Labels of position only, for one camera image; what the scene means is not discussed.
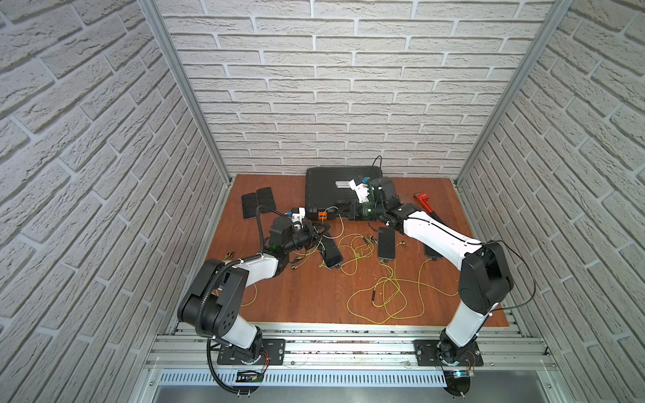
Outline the grey-edged large smartphone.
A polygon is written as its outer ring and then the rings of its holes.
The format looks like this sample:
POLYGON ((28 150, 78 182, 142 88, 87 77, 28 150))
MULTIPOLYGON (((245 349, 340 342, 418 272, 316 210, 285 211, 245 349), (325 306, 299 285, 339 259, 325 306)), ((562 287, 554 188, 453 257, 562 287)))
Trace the grey-edged large smartphone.
POLYGON ((396 258, 396 230, 394 228, 379 228, 377 256, 380 260, 394 260, 396 258))

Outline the blue-edged smartphone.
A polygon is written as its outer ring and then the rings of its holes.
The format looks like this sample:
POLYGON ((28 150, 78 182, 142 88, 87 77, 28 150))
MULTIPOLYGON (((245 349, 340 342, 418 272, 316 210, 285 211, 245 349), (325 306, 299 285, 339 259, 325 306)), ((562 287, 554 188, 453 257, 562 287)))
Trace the blue-edged smartphone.
POLYGON ((323 237, 319 249, 323 257, 322 261, 327 268, 338 267, 344 262, 344 257, 332 238, 323 237))

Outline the black smartphone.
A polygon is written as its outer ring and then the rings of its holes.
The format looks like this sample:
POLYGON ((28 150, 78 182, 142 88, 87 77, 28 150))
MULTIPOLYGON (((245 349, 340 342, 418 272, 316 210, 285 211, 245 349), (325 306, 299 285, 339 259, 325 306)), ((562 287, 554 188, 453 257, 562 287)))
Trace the black smartphone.
POLYGON ((276 210, 273 191, 270 187, 260 188, 256 191, 257 203, 261 213, 269 213, 276 210))

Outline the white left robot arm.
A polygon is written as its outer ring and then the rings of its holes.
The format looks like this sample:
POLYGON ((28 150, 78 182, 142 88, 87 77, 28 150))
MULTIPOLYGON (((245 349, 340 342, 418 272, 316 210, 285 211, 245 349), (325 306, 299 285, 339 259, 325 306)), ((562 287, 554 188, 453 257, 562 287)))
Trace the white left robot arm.
POLYGON ((245 290, 276 277, 290 262, 290 253, 317 245, 323 234, 312 225, 295 231, 292 225, 273 231, 263 250, 229 262, 208 260, 189 286, 177 309, 177 319, 196 334, 257 355, 260 329, 240 316, 245 290))

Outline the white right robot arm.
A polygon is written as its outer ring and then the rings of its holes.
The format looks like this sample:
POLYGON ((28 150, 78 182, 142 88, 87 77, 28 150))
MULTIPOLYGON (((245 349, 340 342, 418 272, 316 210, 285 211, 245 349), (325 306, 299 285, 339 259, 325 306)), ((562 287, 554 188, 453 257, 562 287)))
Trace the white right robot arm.
POLYGON ((460 272, 460 305, 441 332, 438 349, 448 358, 473 345, 486 319, 514 287, 502 246, 469 238, 439 221, 435 213, 397 199, 388 203, 354 201, 351 208, 354 218, 384 223, 378 240, 381 258, 395 258, 398 232, 428 246, 460 272))

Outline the black plastic tool case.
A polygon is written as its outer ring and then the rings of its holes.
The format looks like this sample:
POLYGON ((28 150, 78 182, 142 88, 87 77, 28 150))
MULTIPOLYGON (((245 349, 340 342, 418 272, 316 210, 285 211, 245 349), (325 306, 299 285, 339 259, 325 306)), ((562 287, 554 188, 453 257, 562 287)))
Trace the black plastic tool case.
POLYGON ((360 176, 370 179, 380 178, 383 173, 378 166, 324 166, 307 169, 305 186, 305 211, 310 220, 318 219, 318 214, 328 208, 343 208, 348 203, 357 203, 359 198, 349 183, 360 176))

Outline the red and black tool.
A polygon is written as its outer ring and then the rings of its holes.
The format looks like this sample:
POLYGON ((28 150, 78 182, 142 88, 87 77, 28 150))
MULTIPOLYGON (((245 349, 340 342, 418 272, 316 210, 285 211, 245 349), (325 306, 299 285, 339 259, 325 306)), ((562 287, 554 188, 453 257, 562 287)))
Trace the red and black tool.
POLYGON ((416 193, 414 197, 416 201, 419 203, 419 205, 421 206, 421 208, 423 209, 423 211, 425 211, 425 213, 428 214, 428 216, 430 216, 435 221, 438 221, 439 223, 443 223, 443 220, 440 218, 440 216, 438 216, 438 214, 433 210, 433 208, 431 208, 428 202, 429 196, 427 193, 425 192, 416 193))

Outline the purple-edged smartphone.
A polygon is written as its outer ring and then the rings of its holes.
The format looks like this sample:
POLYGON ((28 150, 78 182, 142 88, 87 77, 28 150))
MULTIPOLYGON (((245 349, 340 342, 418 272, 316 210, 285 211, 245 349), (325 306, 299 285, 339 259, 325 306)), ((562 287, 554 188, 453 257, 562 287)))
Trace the purple-edged smartphone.
POLYGON ((241 197, 242 213, 244 220, 256 218, 256 210, 258 207, 258 196, 256 192, 243 194, 241 197))

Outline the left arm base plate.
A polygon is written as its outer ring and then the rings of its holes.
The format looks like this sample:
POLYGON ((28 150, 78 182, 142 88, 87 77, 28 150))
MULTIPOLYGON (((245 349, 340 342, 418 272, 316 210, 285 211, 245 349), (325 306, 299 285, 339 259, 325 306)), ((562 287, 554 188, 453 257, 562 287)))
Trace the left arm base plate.
POLYGON ((218 365, 282 365, 286 351, 285 339, 262 339, 255 341, 248 349, 231 344, 220 348, 218 365))

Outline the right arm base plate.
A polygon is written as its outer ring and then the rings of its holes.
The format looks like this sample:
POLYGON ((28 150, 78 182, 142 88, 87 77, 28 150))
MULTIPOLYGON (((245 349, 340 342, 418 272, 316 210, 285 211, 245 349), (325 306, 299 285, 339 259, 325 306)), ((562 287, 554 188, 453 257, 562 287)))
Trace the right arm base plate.
POLYGON ((420 339, 413 341, 414 353, 418 366, 466 366, 484 365, 477 342, 471 341, 463 347, 455 347, 452 342, 438 339, 420 339))

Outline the aluminium rail frame front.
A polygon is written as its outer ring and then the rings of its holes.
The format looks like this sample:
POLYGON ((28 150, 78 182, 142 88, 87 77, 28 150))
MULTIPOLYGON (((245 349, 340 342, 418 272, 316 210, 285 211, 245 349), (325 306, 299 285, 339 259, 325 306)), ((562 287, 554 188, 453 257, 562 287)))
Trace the aluminium rail frame front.
MULTIPOLYGON (((261 322, 265 339, 283 339, 281 369, 382 369, 414 370, 429 356, 416 346, 418 340, 436 340, 441 331, 433 326, 352 325, 324 323, 261 322)), ((483 327, 476 340, 478 348, 465 358, 463 369, 475 359, 484 370, 557 369, 554 358, 540 338, 526 337, 515 325, 483 327)), ((185 323, 173 332, 156 337, 146 369, 204 369, 206 340, 185 323)))

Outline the aluminium corner post left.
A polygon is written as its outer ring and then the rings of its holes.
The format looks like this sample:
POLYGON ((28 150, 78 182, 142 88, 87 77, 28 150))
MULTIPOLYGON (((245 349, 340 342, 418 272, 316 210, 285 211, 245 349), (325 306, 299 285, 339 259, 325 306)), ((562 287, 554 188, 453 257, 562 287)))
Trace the aluminium corner post left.
POLYGON ((184 65, 181 63, 179 53, 173 43, 171 33, 166 27, 165 21, 162 18, 161 11, 159 10, 156 1, 141 0, 139 4, 143 10, 144 16, 154 34, 156 41, 160 47, 166 63, 175 77, 176 85, 178 86, 181 95, 183 96, 188 111, 191 113, 198 132, 203 138, 207 149, 213 157, 214 164, 218 168, 218 172, 222 177, 225 184, 231 186, 233 177, 229 174, 228 169, 224 163, 223 157, 219 153, 218 146, 214 140, 213 134, 208 126, 204 112, 199 104, 198 97, 194 91, 190 79, 186 73, 184 65))

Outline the aluminium corner post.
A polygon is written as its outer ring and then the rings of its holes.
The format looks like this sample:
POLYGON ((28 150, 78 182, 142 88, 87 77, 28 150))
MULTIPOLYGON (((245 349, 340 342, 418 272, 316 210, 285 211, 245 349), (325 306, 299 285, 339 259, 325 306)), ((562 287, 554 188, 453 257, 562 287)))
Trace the aluminium corner post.
POLYGON ((194 91, 190 79, 186 73, 184 65, 181 63, 179 53, 173 43, 171 33, 166 27, 165 21, 162 18, 161 11, 159 10, 156 1, 141 0, 139 4, 143 10, 144 16, 154 34, 156 41, 160 47, 166 63, 175 77, 176 85, 178 86, 181 95, 183 96, 188 111, 191 113, 198 132, 203 138, 207 149, 213 157, 214 164, 218 168, 218 172, 222 177, 225 184, 231 186, 233 177, 229 174, 228 169, 224 163, 223 157, 219 153, 218 146, 214 140, 213 134, 208 126, 204 112, 199 104, 198 97, 194 91))
POLYGON ((566 13, 569 11, 572 3, 573 2, 571 0, 557 0, 553 2, 544 23, 541 25, 535 38, 529 45, 526 54, 502 92, 500 99, 493 108, 491 115, 488 117, 482 131, 474 142, 465 163, 457 174, 456 179, 454 180, 454 185, 456 187, 461 186, 465 182, 470 168, 475 164, 475 161, 482 149, 485 147, 487 141, 490 139, 490 136, 492 136, 497 125, 500 124, 504 117, 507 109, 512 105, 515 97, 522 89, 524 82, 527 80, 532 69, 537 64, 540 56, 554 36, 557 28, 559 28, 559 25, 564 19, 566 13))

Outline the aluminium corner post right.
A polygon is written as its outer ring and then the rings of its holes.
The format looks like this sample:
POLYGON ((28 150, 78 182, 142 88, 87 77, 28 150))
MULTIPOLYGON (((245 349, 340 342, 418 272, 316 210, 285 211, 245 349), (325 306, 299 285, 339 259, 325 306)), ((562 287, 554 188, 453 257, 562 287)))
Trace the aluminium corner post right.
POLYGON ((557 28, 559 28, 559 25, 564 19, 566 13, 569 11, 572 3, 573 2, 571 0, 557 0, 553 2, 544 23, 541 25, 535 38, 529 45, 526 54, 502 92, 500 99, 493 108, 491 115, 488 117, 482 131, 474 142, 465 163, 457 174, 456 179, 454 180, 454 185, 456 187, 461 186, 465 182, 470 168, 475 164, 475 161, 482 149, 485 147, 487 141, 490 139, 490 136, 492 136, 497 125, 500 124, 504 117, 507 109, 512 105, 515 97, 522 89, 524 82, 527 80, 532 69, 537 64, 540 56, 554 36, 557 28))

